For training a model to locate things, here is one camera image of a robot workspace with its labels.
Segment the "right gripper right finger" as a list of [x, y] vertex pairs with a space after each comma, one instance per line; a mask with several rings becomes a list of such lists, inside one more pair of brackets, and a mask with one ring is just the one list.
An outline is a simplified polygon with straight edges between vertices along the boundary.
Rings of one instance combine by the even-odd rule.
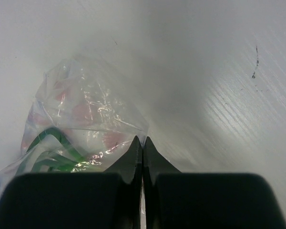
[[150, 137], [146, 138], [143, 147], [143, 190], [145, 196], [146, 227], [155, 229], [158, 226], [158, 203], [156, 179], [159, 174], [180, 173], [156, 149]]

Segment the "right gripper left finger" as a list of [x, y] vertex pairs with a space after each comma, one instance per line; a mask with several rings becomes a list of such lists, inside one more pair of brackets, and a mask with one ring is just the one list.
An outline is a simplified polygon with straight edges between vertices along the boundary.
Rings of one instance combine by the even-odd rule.
[[120, 176], [113, 215], [114, 229], [139, 229], [141, 227], [143, 149], [137, 136], [128, 150], [105, 173]]

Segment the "clear zip top bag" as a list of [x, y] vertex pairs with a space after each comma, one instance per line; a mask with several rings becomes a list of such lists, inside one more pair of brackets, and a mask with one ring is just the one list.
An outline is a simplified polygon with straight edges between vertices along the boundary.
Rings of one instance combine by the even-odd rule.
[[[27, 149], [43, 130], [63, 131], [73, 146], [88, 152], [106, 170], [119, 159], [137, 136], [144, 144], [148, 123], [135, 104], [124, 96], [124, 85], [109, 65], [84, 56], [61, 61], [45, 73], [24, 127], [20, 155], [0, 171], [0, 197], [24, 160]], [[60, 144], [54, 137], [40, 143], [29, 162]]]

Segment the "green toy scallion strands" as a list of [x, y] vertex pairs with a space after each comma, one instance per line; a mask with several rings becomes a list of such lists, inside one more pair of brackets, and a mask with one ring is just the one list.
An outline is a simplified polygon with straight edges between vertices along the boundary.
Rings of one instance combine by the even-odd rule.
[[[29, 165], [34, 155], [33, 151], [47, 137], [54, 137], [60, 146], [41, 152], [34, 163]], [[22, 175], [25, 172], [102, 172], [101, 162], [90, 158], [96, 153], [95, 150], [88, 152], [82, 147], [73, 146], [63, 131], [50, 127], [40, 132], [30, 144], [15, 175]]]

